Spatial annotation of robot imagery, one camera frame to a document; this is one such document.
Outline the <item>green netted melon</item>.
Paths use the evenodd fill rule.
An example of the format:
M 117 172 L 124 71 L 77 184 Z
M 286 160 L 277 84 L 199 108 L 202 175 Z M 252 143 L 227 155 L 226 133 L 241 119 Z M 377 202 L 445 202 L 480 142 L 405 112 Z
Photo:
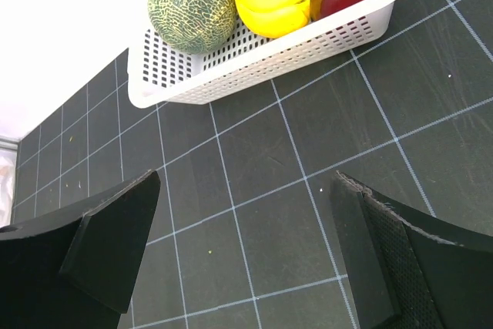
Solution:
M 217 50 L 236 25 L 235 0 L 147 0 L 147 12 L 167 45 L 192 55 Z

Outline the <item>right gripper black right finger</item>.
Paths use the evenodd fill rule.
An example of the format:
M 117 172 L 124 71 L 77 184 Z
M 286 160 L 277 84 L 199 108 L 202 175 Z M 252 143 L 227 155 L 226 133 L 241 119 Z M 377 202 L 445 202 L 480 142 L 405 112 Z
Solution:
M 345 173 L 331 214 L 362 328 L 490 328 L 492 238 L 429 216 Z

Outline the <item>yellow banana bunch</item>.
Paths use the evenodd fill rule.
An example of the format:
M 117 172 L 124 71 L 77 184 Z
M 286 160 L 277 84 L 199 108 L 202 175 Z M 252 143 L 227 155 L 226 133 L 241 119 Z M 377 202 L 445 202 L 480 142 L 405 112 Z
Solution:
M 310 22 L 310 0 L 235 0 L 244 25 L 253 33 L 277 39 Z

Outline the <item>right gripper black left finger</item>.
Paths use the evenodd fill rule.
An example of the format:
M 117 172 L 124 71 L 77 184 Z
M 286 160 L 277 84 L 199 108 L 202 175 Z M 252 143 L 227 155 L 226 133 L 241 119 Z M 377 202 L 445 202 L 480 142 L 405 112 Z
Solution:
M 1 229 L 3 328 L 116 328 L 127 313 L 161 182 L 148 170 Z

